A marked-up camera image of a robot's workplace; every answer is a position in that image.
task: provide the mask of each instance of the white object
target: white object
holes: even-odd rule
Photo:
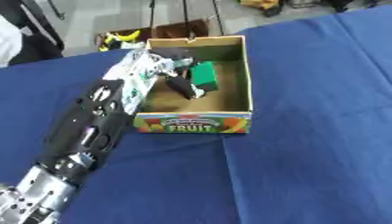
[[[22,32],[0,15],[0,67],[7,67],[22,50]]]

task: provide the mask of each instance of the open cardboard box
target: open cardboard box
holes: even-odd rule
[[[248,133],[251,83],[245,37],[150,39],[150,49],[184,48],[196,60],[214,63],[219,90],[187,100],[160,78],[134,125],[144,133]]]

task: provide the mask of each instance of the metal stand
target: metal stand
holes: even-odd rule
[[[221,14],[218,9],[218,4],[216,0],[213,1],[213,8],[215,10],[215,15],[216,18],[218,19],[218,25],[220,28],[220,35],[225,35],[224,29],[223,29],[223,24],[221,20]],[[183,0],[183,7],[184,7],[184,20],[185,20],[185,28],[186,28],[186,36],[188,36],[189,39],[192,39],[192,32],[191,32],[191,26],[189,25],[189,13],[188,13],[188,5],[187,1]],[[151,15],[150,15],[150,28],[153,28],[154,26],[154,14],[155,14],[155,6],[156,6],[156,0],[151,0],[150,3],[150,8],[151,8]]]

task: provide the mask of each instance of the table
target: table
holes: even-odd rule
[[[247,37],[250,135],[131,130],[62,223],[392,222],[390,6]],[[0,179],[16,184],[67,102],[124,51],[0,70]]]

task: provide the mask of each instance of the black robot arm segment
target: black robot arm segment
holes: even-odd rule
[[[38,160],[52,175],[79,186],[103,165],[130,116],[123,110],[122,80],[99,80],[54,125]]]
[[[0,224],[55,224],[129,122],[123,80],[99,80],[53,126],[44,154],[15,188],[0,186]]]

